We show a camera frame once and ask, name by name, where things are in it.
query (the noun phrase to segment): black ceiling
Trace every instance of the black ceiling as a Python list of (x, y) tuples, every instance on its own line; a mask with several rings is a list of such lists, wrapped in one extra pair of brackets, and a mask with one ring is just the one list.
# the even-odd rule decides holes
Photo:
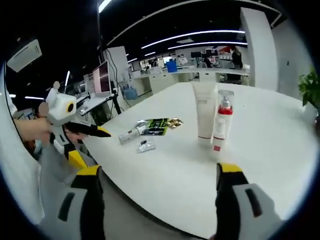
[[(141, 49), (142, 46), (180, 34), (207, 30), (239, 30), (240, 8), (264, 11), (271, 23), (277, 12), (265, 7), (236, 0), (207, 0), (170, 8), (152, 17), (146, 16), (185, 0), (112, 0), (100, 13), (102, 47), (120, 32), (145, 18), (139, 24), (116, 38), (108, 47), (125, 46), (128, 60), (143, 59), (144, 54), (170, 52), (178, 40), (174, 39)], [(24, 96), (46, 97), (46, 89), (54, 81), (63, 82), (67, 71), (71, 72), (69, 83), (82, 80), (99, 65), (97, 0), (68, 1), (10, 1), (6, 3), (4, 22), (4, 59), (8, 60), (24, 45), (38, 39), (42, 56), (16, 73), (7, 68), (8, 91), (16, 94), (13, 100), (18, 109), (39, 104)], [(234, 41), (236, 33), (213, 33), (194, 35), (195, 42)]]

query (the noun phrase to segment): potted plant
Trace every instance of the potted plant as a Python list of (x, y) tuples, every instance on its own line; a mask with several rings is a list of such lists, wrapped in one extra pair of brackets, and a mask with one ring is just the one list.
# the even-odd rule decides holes
[(308, 75), (299, 76), (299, 92), (306, 117), (314, 121), (320, 109), (320, 79), (313, 67)]

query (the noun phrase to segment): gold packet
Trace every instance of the gold packet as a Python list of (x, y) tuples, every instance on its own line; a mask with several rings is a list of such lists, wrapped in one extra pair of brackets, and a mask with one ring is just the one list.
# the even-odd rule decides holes
[(181, 121), (179, 118), (174, 117), (171, 120), (169, 120), (167, 123), (167, 126), (171, 129), (175, 129), (176, 127), (183, 124), (183, 121)]

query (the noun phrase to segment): green leaves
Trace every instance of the green leaves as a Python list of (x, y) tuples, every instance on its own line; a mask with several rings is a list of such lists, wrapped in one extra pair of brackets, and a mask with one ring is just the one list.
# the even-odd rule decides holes
[(312, 67), (308, 75), (299, 76), (299, 92), (302, 95), (302, 104), (311, 103), (315, 108), (320, 107), (320, 80)]

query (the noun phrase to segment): computer monitor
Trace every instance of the computer monitor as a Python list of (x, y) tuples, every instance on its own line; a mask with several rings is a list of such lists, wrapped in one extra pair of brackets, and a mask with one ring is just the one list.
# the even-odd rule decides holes
[(111, 94), (111, 83), (109, 78), (109, 62), (106, 60), (93, 70), (93, 84), (96, 96), (109, 96)]
[(191, 52), (191, 58), (201, 58), (202, 55), (201, 55), (201, 52), (200, 51), (193, 51)]

